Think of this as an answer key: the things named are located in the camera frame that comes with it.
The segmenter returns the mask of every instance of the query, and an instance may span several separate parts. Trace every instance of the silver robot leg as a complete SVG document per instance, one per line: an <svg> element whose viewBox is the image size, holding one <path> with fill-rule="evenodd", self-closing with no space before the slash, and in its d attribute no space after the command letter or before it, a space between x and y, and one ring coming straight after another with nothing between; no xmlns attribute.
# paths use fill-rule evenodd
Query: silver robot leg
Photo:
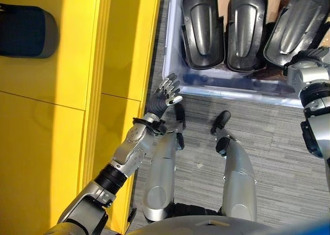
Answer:
<svg viewBox="0 0 330 235"><path fill-rule="evenodd" d="M183 149L183 118L177 114L177 122L156 146L144 187L142 210L145 218L151 222L163 220L171 215L174 201L175 153Z"/></svg>
<svg viewBox="0 0 330 235"><path fill-rule="evenodd" d="M230 119L228 111L222 112L213 125L217 135L216 150L226 156L222 215L249 221L257 220L257 197L252 164L240 142L224 125Z"/></svg>

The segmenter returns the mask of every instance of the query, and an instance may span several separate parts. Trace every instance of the black rubber sleeve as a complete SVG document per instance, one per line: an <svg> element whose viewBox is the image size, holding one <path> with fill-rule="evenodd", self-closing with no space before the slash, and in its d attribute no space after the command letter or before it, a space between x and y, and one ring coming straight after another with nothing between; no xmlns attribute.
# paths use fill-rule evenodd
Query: black rubber sleeve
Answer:
<svg viewBox="0 0 330 235"><path fill-rule="evenodd" d="M153 94L150 100L147 102L146 110L152 114L155 114L159 118L161 118L164 112L167 109L166 105L166 97L158 96L157 93Z"/></svg>
<svg viewBox="0 0 330 235"><path fill-rule="evenodd" d="M118 190L124 185L127 177L111 164L107 164L95 178L95 182L110 193L116 195Z"/></svg>

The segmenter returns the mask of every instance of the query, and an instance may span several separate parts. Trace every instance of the black joint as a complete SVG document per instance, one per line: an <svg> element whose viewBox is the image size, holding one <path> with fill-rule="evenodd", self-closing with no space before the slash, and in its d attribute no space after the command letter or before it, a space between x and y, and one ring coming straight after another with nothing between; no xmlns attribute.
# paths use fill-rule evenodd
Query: black joint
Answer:
<svg viewBox="0 0 330 235"><path fill-rule="evenodd" d="M140 123L140 124L143 124L147 127L147 129L149 129L149 131L151 133L153 133L154 135L165 135L166 133L166 127L165 127L165 121L164 120L159 120L159 122L156 122L156 121L153 121L152 123L151 122L148 122L144 119L141 119L141 118L133 118L133 124L135 123Z"/></svg>
<svg viewBox="0 0 330 235"><path fill-rule="evenodd" d="M321 150L316 142L313 131L308 121L300 124L301 130L303 131L303 138L307 147L307 150L318 158L323 158Z"/></svg>
<svg viewBox="0 0 330 235"><path fill-rule="evenodd" d="M185 109L182 104L175 104L174 105L174 111L176 120L182 123L183 129L186 128L186 115L185 115Z"/></svg>
<svg viewBox="0 0 330 235"><path fill-rule="evenodd" d="M183 150L185 148L184 136L182 133L176 133L176 140L178 143L178 150Z"/></svg>
<svg viewBox="0 0 330 235"><path fill-rule="evenodd" d="M222 137L220 140L218 140L216 145L216 151L222 157L226 156L226 149L228 148L229 143L230 143L230 139L228 137Z"/></svg>
<svg viewBox="0 0 330 235"><path fill-rule="evenodd" d="M230 120L231 113L227 110L224 110L218 115L215 122L211 128L211 134L215 135L217 132L217 128L223 129L226 126L226 123Z"/></svg>
<svg viewBox="0 0 330 235"><path fill-rule="evenodd" d="M108 164L100 171L94 181L110 193L116 195L126 180L125 174Z"/></svg>
<svg viewBox="0 0 330 235"><path fill-rule="evenodd" d="M317 82L305 87L299 94L303 107L310 102L323 97L330 96L330 83Z"/></svg>

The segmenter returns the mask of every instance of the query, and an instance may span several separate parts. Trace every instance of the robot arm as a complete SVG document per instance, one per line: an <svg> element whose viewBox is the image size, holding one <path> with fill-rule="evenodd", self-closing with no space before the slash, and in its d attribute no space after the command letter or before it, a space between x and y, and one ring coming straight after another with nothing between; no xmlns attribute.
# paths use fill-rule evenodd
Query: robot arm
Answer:
<svg viewBox="0 0 330 235"><path fill-rule="evenodd" d="M301 123L308 151L325 160L330 190L330 48L299 52L286 66L288 84L299 93L306 121Z"/></svg>
<svg viewBox="0 0 330 235"><path fill-rule="evenodd" d="M69 204L58 224L45 234L53 235L98 235L107 220L105 207L111 206L118 190L140 166L154 136L166 132L160 120L169 105L182 100L177 96L179 81L175 74L169 75L157 88L147 104L147 114L142 119L134 118L133 127L125 141L116 149L113 159L90 181Z"/></svg>

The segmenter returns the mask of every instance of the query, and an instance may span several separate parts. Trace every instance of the black plastic part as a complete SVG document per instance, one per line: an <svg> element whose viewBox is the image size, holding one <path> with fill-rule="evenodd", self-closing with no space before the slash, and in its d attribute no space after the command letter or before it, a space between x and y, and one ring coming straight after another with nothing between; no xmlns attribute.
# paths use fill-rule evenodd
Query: black plastic part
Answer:
<svg viewBox="0 0 330 235"><path fill-rule="evenodd" d="M176 120L183 123L183 129L185 129L186 128L186 114L185 114L184 106L180 103L175 104L174 111L175 111Z"/></svg>
<svg viewBox="0 0 330 235"><path fill-rule="evenodd" d="M127 222L131 223L134 220L137 210L138 210L137 208L132 209L132 211L130 212L127 218Z"/></svg>
<svg viewBox="0 0 330 235"><path fill-rule="evenodd" d="M305 87L299 94L300 101L305 107L310 102L330 96L330 83L318 82Z"/></svg>
<svg viewBox="0 0 330 235"><path fill-rule="evenodd" d="M323 109L318 109L311 111L310 108L304 109L304 115L306 119L308 119L311 116L318 116L318 115L324 115L324 114L329 114L330 113L330 107L325 107Z"/></svg>
<svg viewBox="0 0 330 235"><path fill-rule="evenodd" d="M153 121L148 122L144 119L141 118L133 118L133 124L135 123L141 123L143 125L145 125L154 135L165 135L166 133L166 127L165 127L165 121L164 120L159 120L159 122Z"/></svg>
<svg viewBox="0 0 330 235"><path fill-rule="evenodd" d="M324 37L329 11L330 0L290 0L266 43L265 59L283 67L299 51L314 47Z"/></svg>
<svg viewBox="0 0 330 235"><path fill-rule="evenodd" d="M303 138L308 151L318 158L323 158L321 150L316 142L313 131L310 127L308 120L300 124L301 130L303 131Z"/></svg>
<svg viewBox="0 0 330 235"><path fill-rule="evenodd" d="M214 210L205 209L203 207L195 205L186 205L182 203L176 203L173 208L172 217L189 216L189 215L216 215L218 213Z"/></svg>
<svg viewBox="0 0 330 235"><path fill-rule="evenodd" d="M94 181L110 193L116 195L126 180L127 177L123 173L111 164L107 164Z"/></svg>
<svg viewBox="0 0 330 235"><path fill-rule="evenodd" d="M91 235L100 235L107 221L108 221L108 215L106 212L104 212L103 217L101 218L100 222L98 223L98 225L96 226L96 228L94 229Z"/></svg>
<svg viewBox="0 0 330 235"><path fill-rule="evenodd" d="M185 148L184 136L182 133L176 133L176 140L178 142L178 150L183 150Z"/></svg>
<svg viewBox="0 0 330 235"><path fill-rule="evenodd" d="M228 137L222 137L218 140L216 145L217 153L221 154L222 157L226 156L226 149L229 146L230 139Z"/></svg>
<svg viewBox="0 0 330 235"><path fill-rule="evenodd" d="M220 64L225 52L223 17L218 14L218 0L183 0L182 11L188 66L203 70Z"/></svg>
<svg viewBox="0 0 330 235"><path fill-rule="evenodd" d="M211 128L211 134L215 135L216 134L216 129L217 128L224 128L226 123L230 120L231 117L231 113L227 110L224 110L220 113L220 115L218 115L218 117L216 118L215 122L212 125Z"/></svg>
<svg viewBox="0 0 330 235"><path fill-rule="evenodd" d="M47 58L59 41L54 17L35 6L0 3L0 55Z"/></svg>
<svg viewBox="0 0 330 235"><path fill-rule="evenodd" d="M84 232L86 233L86 235L88 235L88 230L87 230L83 225L81 225L81 223L76 222L76 221L73 220L73 219L66 219L65 222L73 223L73 224L79 226L82 230L84 230Z"/></svg>
<svg viewBox="0 0 330 235"><path fill-rule="evenodd" d="M237 72L251 72L265 67L268 0L230 0L228 6L227 66Z"/></svg>

